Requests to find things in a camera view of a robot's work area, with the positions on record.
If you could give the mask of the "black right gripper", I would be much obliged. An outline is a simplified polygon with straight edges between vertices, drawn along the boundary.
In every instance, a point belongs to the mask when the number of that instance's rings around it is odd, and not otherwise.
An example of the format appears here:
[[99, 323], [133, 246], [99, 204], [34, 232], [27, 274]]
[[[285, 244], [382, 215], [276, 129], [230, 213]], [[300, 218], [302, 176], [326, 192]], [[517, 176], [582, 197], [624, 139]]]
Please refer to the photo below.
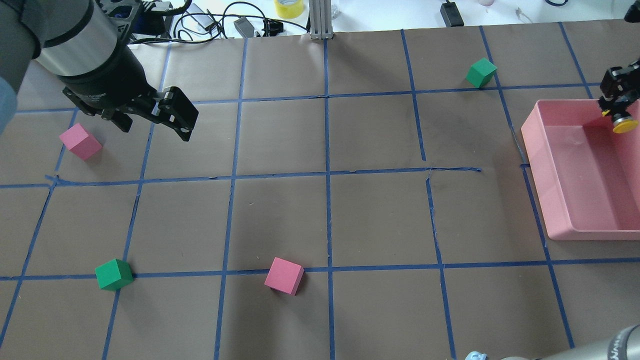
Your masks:
[[617, 103], [620, 98], [620, 119], [633, 119], [629, 109], [640, 97], [639, 84], [639, 58], [627, 66], [608, 68], [599, 85], [602, 95], [598, 99], [601, 116], [614, 117], [619, 112]]

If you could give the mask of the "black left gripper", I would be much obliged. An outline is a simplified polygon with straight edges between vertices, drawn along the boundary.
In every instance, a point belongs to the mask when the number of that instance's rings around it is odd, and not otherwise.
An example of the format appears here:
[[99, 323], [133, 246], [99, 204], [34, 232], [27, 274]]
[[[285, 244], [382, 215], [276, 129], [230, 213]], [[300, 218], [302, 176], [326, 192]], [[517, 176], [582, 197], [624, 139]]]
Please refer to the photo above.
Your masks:
[[[64, 93], [85, 115], [96, 116], [103, 110], [122, 109], [156, 125], [172, 129], [189, 142], [199, 110], [177, 86], [156, 91], [148, 82], [140, 61], [127, 45], [117, 45], [105, 64], [85, 74], [61, 76]], [[109, 116], [121, 132], [129, 133], [133, 119], [120, 111]]]

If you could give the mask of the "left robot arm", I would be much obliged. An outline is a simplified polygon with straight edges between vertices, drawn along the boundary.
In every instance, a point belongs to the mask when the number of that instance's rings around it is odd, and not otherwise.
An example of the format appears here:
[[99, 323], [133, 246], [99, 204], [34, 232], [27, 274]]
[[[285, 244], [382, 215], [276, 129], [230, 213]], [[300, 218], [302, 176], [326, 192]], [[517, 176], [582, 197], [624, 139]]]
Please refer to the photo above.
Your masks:
[[178, 15], [148, 0], [3, 0], [1, 2], [1, 128], [18, 109], [18, 92], [31, 61], [63, 85], [86, 116], [100, 116], [129, 132], [131, 116], [164, 125], [188, 142], [199, 116], [182, 89], [151, 86], [129, 45], [146, 13]]

